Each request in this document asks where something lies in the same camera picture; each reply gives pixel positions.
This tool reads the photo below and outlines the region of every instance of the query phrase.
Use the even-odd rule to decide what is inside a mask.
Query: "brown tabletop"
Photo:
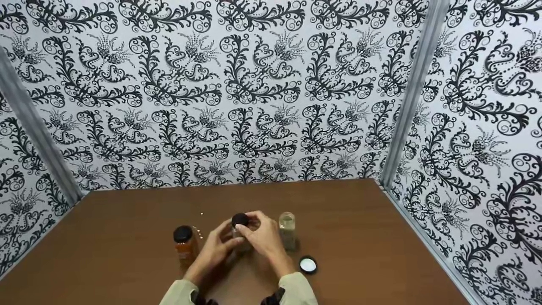
[[[158,304],[179,276],[172,232],[237,212],[296,216],[308,276],[326,304],[467,304],[372,180],[92,192],[0,282],[0,303]],[[221,305],[259,304],[277,279],[256,254],[214,279]]]

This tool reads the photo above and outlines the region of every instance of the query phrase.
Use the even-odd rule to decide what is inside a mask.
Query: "person's right hand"
[[[246,213],[251,219],[255,219],[260,226],[251,229],[237,224],[235,228],[243,235],[254,249],[266,257],[279,278],[295,272],[292,260],[286,254],[279,236],[279,227],[275,220],[267,217],[261,211]]]

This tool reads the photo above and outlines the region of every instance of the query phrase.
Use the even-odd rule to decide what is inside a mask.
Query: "jar lid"
[[[245,213],[237,213],[231,218],[232,227],[235,227],[235,225],[237,224],[248,227],[249,222],[250,222],[250,218]]]
[[[299,269],[305,274],[315,274],[318,270],[316,259],[310,255],[305,255],[299,260]]]
[[[192,234],[190,226],[180,226],[173,231],[173,240],[176,243],[186,243],[192,238]]]

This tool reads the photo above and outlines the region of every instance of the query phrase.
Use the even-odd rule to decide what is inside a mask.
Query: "black and white patterned wall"
[[[46,1],[0,43],[83,190],[377,177],[424,1]]]
[[[427,6],[9,0],[0,45],[83,190],[377,178]],[[541,11],[451,0],[393,184],[488,304],[542,304]],[[47,176],[0,105],[2,172]],[[57,196],[51,218],[2,201],[6,262],[66,210],[52,182],[11,185]]]
[[[0,94],[0,277],[68,211],[56,182]]]
[[[451,4],[393,192],[487,304],[542,304],[542,1]]]

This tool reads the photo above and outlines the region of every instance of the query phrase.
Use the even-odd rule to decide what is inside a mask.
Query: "jar with liquid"
[[[198,241],[194,237],[192,227],[180,226],[173,232],[175,249],[179,257],[180,272],[184,274],[199,254]]]
[[[235,228],[235,225],[243,225],[245,227],[248,227],[248,224],[250,223],[250,218],[244,214],[244,213],[237,213],[231,218],[231,232],[234,238],[236,237],[243,237],[241,233]],[[247,252],[252,248],[250,243],[245,239],[245,241],[239,245],[236,249],[237,252],[243,253]]]
[[[286,251],[295,251],[295,216],[284,212],[279,217],[279,234]]]

